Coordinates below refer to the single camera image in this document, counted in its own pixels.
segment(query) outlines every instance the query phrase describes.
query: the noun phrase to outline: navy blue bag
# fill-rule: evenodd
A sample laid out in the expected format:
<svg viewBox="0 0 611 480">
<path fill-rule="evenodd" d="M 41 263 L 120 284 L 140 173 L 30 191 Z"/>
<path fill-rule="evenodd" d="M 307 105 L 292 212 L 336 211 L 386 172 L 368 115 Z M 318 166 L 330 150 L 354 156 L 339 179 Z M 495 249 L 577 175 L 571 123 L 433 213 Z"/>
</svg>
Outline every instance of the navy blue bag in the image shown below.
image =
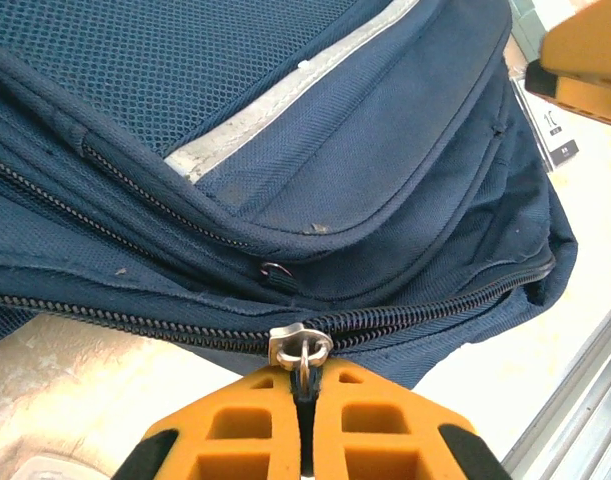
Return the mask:
<svg viewBox="0 0 611 480">
<path fill-rule="evenodd" d="M 498 0 L 0 0 L 0 338 L 37 312 L 240 373 L 302 322 L 411 387 L 577 245 Z"/>
</svg>

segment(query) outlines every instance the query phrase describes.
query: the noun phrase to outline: metal zipper pull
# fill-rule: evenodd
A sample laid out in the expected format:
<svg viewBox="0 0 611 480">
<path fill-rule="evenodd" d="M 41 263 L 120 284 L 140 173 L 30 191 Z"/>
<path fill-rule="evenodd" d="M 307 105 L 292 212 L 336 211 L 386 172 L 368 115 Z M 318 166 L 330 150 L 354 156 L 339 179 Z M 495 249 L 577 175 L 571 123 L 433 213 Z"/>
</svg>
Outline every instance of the metal zipper pull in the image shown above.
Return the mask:
<svg viewBox="0 0 611 480">
<path fill-rule="evenodd" d="M 325 363 L 334 343 L 329 335 L 305 328 L 302 323 L 269 331 L 269 364 L 292 372 L 298 370 L 304 392 L 309 388 L 310 367 Z"/>
</svg>

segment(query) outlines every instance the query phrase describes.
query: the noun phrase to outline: reflective strip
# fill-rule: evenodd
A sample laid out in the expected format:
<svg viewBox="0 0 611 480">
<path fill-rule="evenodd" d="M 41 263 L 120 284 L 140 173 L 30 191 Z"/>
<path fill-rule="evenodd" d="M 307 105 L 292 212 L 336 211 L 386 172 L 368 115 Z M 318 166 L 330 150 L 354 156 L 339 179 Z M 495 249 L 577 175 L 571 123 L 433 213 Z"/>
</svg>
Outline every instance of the reflective strip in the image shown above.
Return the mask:
<svg viewBox="0 0 611 480">
<path fill-rule="evenodd" d="M 263 131 L 353 52 L 402 19 L 418 2 L 419 0 L 393 0 L 365 25 L 314 58 L 301 62 L 298 69 L 251 105 L 202 137 L 172 152 L 165 159 L 165 163 L 195 184 L 203 175 Z"/>
</svg>

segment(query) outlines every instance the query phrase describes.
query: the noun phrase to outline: label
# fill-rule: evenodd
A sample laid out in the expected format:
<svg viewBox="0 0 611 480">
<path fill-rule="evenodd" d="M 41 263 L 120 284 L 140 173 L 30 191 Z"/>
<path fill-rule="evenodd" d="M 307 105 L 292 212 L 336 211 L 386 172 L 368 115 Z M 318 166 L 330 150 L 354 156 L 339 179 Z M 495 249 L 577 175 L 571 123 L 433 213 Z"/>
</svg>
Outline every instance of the label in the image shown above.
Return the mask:
<svg viewBox="0 0 611 480">
<path fill-rule="evenodd" d="M 564 125 L 563 110 L 525 90 L 523 77 L 513 80 L 514 90 L 527 114 L 548 170 L 578 153 L 578 145 Z"/>
</svg>

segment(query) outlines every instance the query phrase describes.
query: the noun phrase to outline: zipper track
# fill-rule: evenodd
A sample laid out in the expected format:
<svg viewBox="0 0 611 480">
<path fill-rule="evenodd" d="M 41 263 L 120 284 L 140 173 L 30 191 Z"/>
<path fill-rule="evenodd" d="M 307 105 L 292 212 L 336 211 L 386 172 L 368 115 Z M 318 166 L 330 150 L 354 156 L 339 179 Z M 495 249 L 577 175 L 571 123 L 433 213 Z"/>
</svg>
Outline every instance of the zipper track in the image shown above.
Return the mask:
<svg viewBox="0 0 611 480">
<path fill-rule="evenodd" d="M 162 210 L 167 215 L 170 215 L 171 217 L 175 218 L 176 220 L 181 222 L 183 225 L 190 227 L 191 229 L 195 230 L 196 232 L 206 237 L 209 237 L 212 240 L 216 240 L 220 243 L 224 243 L 232 247 L 249 247 L 249 244 L 245 242 L 239 242 L 237 240 L 231 240 L 229 238 L 222 237 L 213 232 L 210 232 L 209 230 L 204 229 L 203 227 L 196 225 L 195 223 L 190 222 L 185 217 L 174 212 L 167 205 L 164 205 L 163 203 L 158 201 L 156 198 L 151 196 L 149 193 L 147 193 L 145 190 L 139 187 L 136 183 L 134 183 L 133 180 L 127 178 L 118 168 L 112 165 L 105 157 L 103 157 L 100 153 L 98 153 L 92 147 L 90 147 L 89 145 L 83 145 L 83 150 L 89 156 L 95 159 L 97 162 L 101 163 L 101 165 L 105 168 L 105 170 L 108 170 L 111 174 L 113 174 L 115 177 L 121 180 L 124 184 L 131 187 L 131 189 L 134 190 L 136 193 L 138 193 L 140 197 L 144 198 L 148 203 L 151 203 L 152 205 L 156 206 L 156 208 L 158 208 L 159 210 Z"/>
<path fill-rule="evenodd" d="M 306 320 L 303 324 L 307 328 L 320 330 L 337 337 L 342 334 L 354 333 L 347 338 L 334 341 L 335 349 L 351 348 L 405 328 L 474 310 L 501 298 L 521 285 L 542 280 L 551 272 L 553 267 L 554 262 L 550 262 L 536 272 L 527 271 L 510 274 L 471 293 L 441 302 L 416 306 L 349 310 L 322 315 Z"/>
<path fill-rule="evenodd" d="M 143 248 L 139 247 L 138 245 L 133 244 L 126 238 L 123 238 L 120 235 L 108 230 L 107 228 L 103 227 L 102 225 L 95 222 L 91 218 L 82 214 L 78 210 L 70 207 L 69 205 L 66 205 L 64 202 L 54 197 L 52 194 L 47 193 L 45 190 L 43 190 L 38 185 L 35 185 L 34 183 L 30 182 L 24 176 L 15 172 L 11 168 L 9 168 L 7 165 L 3 164 L 1 161 L 0 161 L 0 177 L 3 177 L 8 182 L 14 185 L 18 185 L 20 188 L 29 192 L 34 197 L 39 198 L 40 200 L 44 201 L 45 203 L 51 205 L 52 207 L 56 207 L 59 211 L 65 212 L 68 215 L 73 216 L 75 219 L 79 220 L 80 222 L 83 222 L 85 225 L 92 227 L 94 230 L 102 233 L 103 235 L 108 236 L 112 238 L 113 240 L 123 244 L 124 246 L 138 252 L 140 255 L 143 255 L 150 259 L 154 258 L 153 255 L 148 253 Z"/>
<path fill-rule="evenodd" d="M 551 272 L 553 266 L 552 261 L 537 270 L 508 275 L 479 290 L 444 302 L 351 310 L 315 317 L 303 324 L 307 328 L 332 336 L 334 351 L 339 352 L 407 328 L 482 307 L 521 285 L 542 280 Z M 0 306 L 28 308 L 73 317 L 86 323 L 145 337 L 229 352 L 266 355 L 269 345 L 267 331 L 184 325 L 63 302 L 4 294 L 0 294 Z"/>
</svg>

